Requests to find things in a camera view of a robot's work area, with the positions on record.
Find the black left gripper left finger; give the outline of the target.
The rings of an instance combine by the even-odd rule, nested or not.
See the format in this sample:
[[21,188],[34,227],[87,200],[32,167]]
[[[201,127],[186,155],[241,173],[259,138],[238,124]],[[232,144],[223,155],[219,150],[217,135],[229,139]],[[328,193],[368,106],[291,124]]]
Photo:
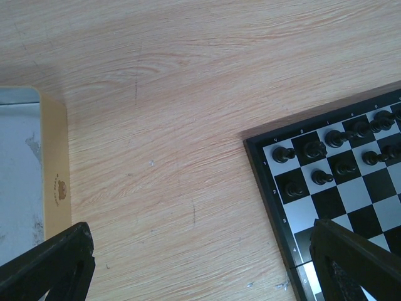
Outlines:
[[88,223],[74,224],[1,266],[1,300],[85,300],[93,251]]

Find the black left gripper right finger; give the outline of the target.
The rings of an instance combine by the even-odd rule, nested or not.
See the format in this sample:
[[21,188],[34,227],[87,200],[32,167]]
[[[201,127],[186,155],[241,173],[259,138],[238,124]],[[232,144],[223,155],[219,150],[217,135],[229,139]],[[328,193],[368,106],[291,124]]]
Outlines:
[[400,257],[330,219],[316,219],[311,259],[325,300],[400,300]]

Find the black grey chess board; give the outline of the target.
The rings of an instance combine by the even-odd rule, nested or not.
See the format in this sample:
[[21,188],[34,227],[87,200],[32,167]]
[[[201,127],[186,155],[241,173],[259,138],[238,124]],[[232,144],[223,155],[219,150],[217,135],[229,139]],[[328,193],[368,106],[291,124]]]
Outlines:
[[[339,148],[325,142],[331,130],[355,136]],[[326,156],[309,159],[307,142],[322,141]],[[300,116],[263,125],[245,139],[266,212],[298,300],[323,300],[310,256],[310,238],[318,218],[331,219],[387,251],[400,254],[400,84],[360,93]],[[277,147],[293,148],[294,159],[273,160]],[[352,162],[356,172],[339,176],[338,161]],[[334,177],[317,185],[311,175],[322,170]],[[296,182],[303,195],[291,198],[284,187]]]

